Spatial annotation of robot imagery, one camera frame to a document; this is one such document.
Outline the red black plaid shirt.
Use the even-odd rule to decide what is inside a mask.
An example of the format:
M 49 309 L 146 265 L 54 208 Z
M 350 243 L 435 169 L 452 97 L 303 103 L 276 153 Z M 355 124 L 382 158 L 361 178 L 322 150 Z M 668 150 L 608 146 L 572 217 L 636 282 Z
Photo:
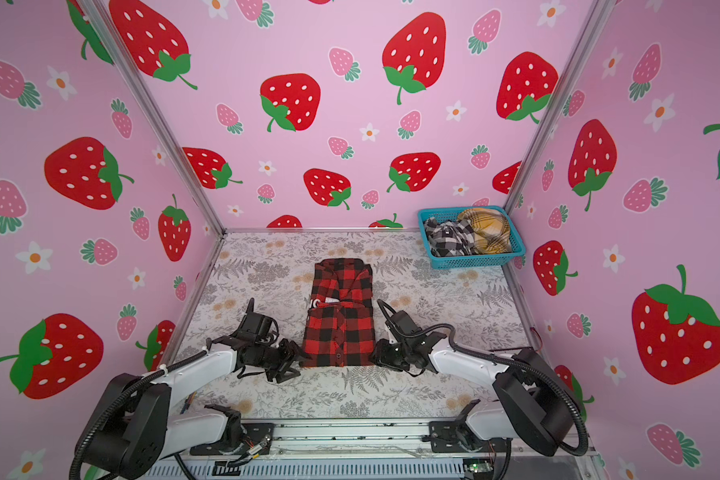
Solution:
M 302 350 L 303 368 L 371 364 L 375 328 L 373 271 L 358 258 L 333 258 L 315 265 Z

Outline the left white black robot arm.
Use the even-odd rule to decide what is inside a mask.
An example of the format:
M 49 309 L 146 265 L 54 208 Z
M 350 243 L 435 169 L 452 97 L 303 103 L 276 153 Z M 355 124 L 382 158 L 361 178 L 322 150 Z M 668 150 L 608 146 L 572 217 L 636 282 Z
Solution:
M 237 464 L 262 451 L 272 427 L 247 430 L 239 411 L 208 405 L 198 414 L 176 415 L 174 409 L 193 392 L 234 372 L 264 374 L 277 383 L 299 376 L 293 368 L 308 354 L 292 340 L 278 345 L 234 336 L 207 340 L 197 354 L 172 365 L 159 365 L 142 376 L 121 374 L 102 394 L 81 434 L 69 468 L 79 479 L 89 465 L 106 478 L 138 479 L 159 460 L 190 449 L 235 456 Z

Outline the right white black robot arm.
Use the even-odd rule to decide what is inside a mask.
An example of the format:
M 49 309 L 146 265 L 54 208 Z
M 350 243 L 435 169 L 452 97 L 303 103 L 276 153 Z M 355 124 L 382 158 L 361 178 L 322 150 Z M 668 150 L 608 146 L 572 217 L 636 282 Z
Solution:
M 432 440 L 468 452 L 499 439 L 519 439 L 548 457 L 560 450 L 573 456 L 588 452 L 581 402 L 534 349 L 510 356 L 481 352 L 459 345 L 453 329 L 438 331 L 445 327 L 397 332 L 395 342 L 378 341 L 370 355 L 374 365 L 411 377 L 451 375 L 494 391 L 498 408 L 480 409 L 480 401 L 472 400 L 455 419 L 434 425 Z

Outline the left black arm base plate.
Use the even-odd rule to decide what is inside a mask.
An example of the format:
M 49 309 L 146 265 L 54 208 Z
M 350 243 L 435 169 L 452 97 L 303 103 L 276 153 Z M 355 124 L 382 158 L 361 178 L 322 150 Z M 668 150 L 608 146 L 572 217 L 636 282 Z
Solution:
M 246 456 L 268 455 L 272 444 L 274 423 L 242 423 L 232 434 L 225 433 L 221 440 L 192 447 L 192 456 Z

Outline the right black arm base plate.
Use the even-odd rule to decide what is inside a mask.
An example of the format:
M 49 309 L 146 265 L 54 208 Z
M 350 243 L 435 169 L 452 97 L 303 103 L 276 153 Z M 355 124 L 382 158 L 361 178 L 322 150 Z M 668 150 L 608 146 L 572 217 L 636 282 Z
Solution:
M 482 440 L 466 425 L 465 421 L 432 421 L 428 424 L 429 442 L 435 453 L 505 453 L 504 438 Z

